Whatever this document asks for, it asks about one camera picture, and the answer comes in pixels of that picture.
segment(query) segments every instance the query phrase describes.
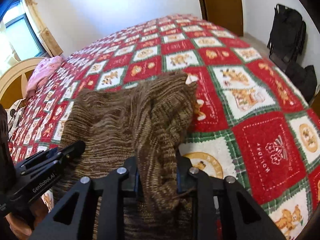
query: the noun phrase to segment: wooden headboard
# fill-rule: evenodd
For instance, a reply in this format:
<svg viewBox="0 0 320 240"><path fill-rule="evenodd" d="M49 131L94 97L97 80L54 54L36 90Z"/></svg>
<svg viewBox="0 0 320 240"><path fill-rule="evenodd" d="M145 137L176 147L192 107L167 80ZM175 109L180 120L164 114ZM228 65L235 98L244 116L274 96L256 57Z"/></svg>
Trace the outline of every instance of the wooden headboard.
<svg viewBox="0 0 320 240"><path fill-rule="evenodd" d="M26 95L26 87L33 70L44 57L22 60L0 76L0 104L8 109Z"/></svg>

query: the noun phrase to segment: striped knit fabric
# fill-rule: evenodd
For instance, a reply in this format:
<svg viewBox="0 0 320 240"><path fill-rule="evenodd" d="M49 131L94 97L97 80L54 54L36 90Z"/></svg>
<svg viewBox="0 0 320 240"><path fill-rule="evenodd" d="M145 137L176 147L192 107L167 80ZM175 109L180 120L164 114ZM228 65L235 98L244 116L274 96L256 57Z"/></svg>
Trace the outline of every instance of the striped knit fabric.
<svg viewBox="0 0 320 240"><path fill-rule="evenodd" d="M127 239L190 238L190 209L176 192L175 159L196 102L196 84L186 85L186 79L185 73L170 73L130 90L81 91L60 147L83 140L86 150L55 187L55 201L82 176L106 176L136 155L144 200L125 205Z"/></svg>

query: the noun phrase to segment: pink pillow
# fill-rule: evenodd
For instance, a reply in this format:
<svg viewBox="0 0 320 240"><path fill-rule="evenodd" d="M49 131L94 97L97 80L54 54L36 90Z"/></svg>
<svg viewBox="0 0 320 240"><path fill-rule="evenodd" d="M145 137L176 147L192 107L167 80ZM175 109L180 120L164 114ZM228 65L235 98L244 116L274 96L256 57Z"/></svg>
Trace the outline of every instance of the pink pillow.
<svg viewBox="0 0 320 240"><path fill-rule="evenodd" d="M27 85L27 95L26 99L33 97L36 94L37 88L42 87L48 81L49 77L60 68L62 62L64 61L63 57L55 56L52 58L44 58L36 66L33 71L32 76L30 77Z"/></svg>

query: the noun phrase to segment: silver bolt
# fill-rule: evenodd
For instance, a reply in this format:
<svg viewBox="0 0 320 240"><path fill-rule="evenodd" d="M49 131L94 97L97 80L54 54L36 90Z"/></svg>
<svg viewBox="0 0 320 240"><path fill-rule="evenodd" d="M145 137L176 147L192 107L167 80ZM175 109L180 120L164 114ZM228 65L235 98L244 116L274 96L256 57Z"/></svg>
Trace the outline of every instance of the silver bolt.
<svg viewBox="0 0 320 240"><path fill-rule="evenodd" d="M198 169L197 167L191 167L191 168L189 169L189 172L190 172L191 174L197 174L197 173L199 172L199 169Z"/></svg>
<svg viewBox="0 0 320 240"><path fill-rule="evenodd" d="M236 178L233 176L227 176L226 177L226 182L228 183L235 183L236 182Z"/></svg>
<svg viewBox="0 0 320 240"><path fill-rule="evenodd" d="M82 177L82 178L80 179L80 182L81 182L82 184L87 184L89 181L90 181L90 178L87 177L87 176Z"/></svg>
<svg viewBox="0 0 320 240"><path fill-rule="evenodd" d="M125 174L127 172L127 169L125 167L120 167L117 169L118 174Z"/></svg>

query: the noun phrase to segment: window pane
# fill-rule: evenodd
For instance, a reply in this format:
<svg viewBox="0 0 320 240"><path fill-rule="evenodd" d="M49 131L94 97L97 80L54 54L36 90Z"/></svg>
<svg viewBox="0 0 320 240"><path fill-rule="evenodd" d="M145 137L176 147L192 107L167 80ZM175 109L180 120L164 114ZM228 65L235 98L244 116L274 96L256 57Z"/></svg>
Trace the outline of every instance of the window pane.
<svg viewBox="0 0 320 240"><path fill-rule="evenodd" d="M18 3L17 6L7 10L5 15L3 16L3 22L4 24L6 24L22 14L24 14L23 6L21 3Z"/></svg>
<svg viewBox="0 0 320 240"><path fill-rule="evenodd" d="M33 39L24 18L7 27L6 33L21 60L34 57L40 53L40 49Z"/></svg>

